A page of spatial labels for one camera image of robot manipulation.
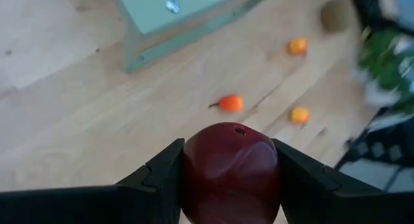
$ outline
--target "leaf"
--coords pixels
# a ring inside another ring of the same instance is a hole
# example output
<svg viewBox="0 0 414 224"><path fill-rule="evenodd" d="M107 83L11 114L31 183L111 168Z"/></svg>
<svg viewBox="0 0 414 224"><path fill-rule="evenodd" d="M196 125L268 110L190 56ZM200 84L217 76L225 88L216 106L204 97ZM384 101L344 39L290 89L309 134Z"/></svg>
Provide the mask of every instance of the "leaf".
<svg viewBox="0 0 414 224"><path fill-rule="evenodd" d="M397 71L398 61L393 54L383 54L382 58L374 57L372 59L372 64L369 67L369 72L371 73L374 79L382 76L384 73L389 73L390 71Z"/></svg>
<svg viewBox="0 0 414 224"><path fill-rule="evenodd" d="M400 84L398 85L397 89L403 95L411 94L411 92L409 91L409 83L407 82L407 80L401 79Z"/></svg>
<svg viewBox="0 0 414 224"><path fill-rule="evenodd" d="M414 58L414 50L405 50L395 55L399 58Z"/></svg>
<svg viewBox="0 0 414 224"><path fill-rule="evenodd" d="M366 46L375 54L389 53L393 51L398 41L398 32L394 30L383 30L374 32L366 42Z"/></svg>
<svg viewBox="0 0 414 224"><path fill-rule="evenodd" d="M375 63L376 57L368 48L363 48L359 53L358 64L361 69L368 69Z"/></svg>
<svg viewBox="0 0 414 224"><path fill-rule="evenodd" d="M405 98L402 98L393 107L391 107L391 110L407 114L414 113L414 95L409 95Z"/></svg>
<svg viewBox="0 0 414 224"><path fill-rule="evenodd" d="M379 86L387 91L396 89L402 81L401 75L398 72L398 61L389 60L379 66L381 66L381 68L376 71L376 73L378 73Z"/></svg>

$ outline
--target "wooden floor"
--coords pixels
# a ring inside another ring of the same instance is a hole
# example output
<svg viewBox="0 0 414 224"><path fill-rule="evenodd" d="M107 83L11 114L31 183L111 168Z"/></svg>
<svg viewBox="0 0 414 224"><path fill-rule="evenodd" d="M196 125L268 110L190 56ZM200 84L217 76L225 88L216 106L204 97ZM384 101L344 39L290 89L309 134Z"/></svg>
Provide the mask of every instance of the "wooden floor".
<svg viewBox="0 0 414 224"><path fill-rule="evenodd" d="M351 76L356 20L324 34L326 1L266 0L126 75L113 0L0 0L0 190L115 183L174 139L223 121L335 165L375 110ZM305 58L285 52L295 36L309 39ZM245 98L242 113L207 108L233 93ZM287 121L298 105L311 112L303 127Z"/></svg>

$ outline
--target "light green wooden box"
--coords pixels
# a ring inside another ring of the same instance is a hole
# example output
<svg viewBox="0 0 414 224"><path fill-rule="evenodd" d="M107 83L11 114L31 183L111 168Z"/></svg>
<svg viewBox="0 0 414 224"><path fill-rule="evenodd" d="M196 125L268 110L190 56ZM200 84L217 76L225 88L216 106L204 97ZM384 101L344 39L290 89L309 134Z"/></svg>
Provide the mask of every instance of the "light green wooden box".
<svg viewBox="0 0 414 224"><path fill-rule="evenodd" d="M262 0L116 0L124 15L123 63L131 73L245 14Z"/></svg>

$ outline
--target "orange pepper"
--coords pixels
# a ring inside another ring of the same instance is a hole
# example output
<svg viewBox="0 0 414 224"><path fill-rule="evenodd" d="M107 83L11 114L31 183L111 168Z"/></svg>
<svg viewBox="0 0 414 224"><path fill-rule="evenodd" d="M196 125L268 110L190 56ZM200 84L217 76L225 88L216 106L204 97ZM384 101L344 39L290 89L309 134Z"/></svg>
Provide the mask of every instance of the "orange pepper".
<svg viewBox="0 0 414 224"><path fill-rule="evenodd" d="M306 54L307 40L305 38L295 38L289 43L289 52L291 54Z"/></svg>
<svg viewBox="0 0 414 224"><path fill-rule="evenodd" d="M228 95L222 97L217 103L209 107L217 106L222 110L240 112L243 110L243 97L241 95Z"/></svg>
<svg viewBox="0 0 414 224"><path fill-rule="evenodd" d="M306 124L309 120L309 110L304 107L297 107L290 113L290 121L294 124Z"/></svg>

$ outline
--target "red apple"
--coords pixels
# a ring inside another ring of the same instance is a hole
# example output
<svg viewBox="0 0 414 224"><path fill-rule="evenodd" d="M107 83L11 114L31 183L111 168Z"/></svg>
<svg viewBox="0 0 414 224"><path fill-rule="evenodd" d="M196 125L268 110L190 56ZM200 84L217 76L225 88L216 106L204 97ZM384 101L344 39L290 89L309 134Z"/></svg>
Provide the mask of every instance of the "red apple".
<svg viewBox="0 0 414 224"><path fill-rule="evenodd" d="M194 224L271 224L280 206L273 142L236 123L209 126L184 146L182 210Z"/></svg>

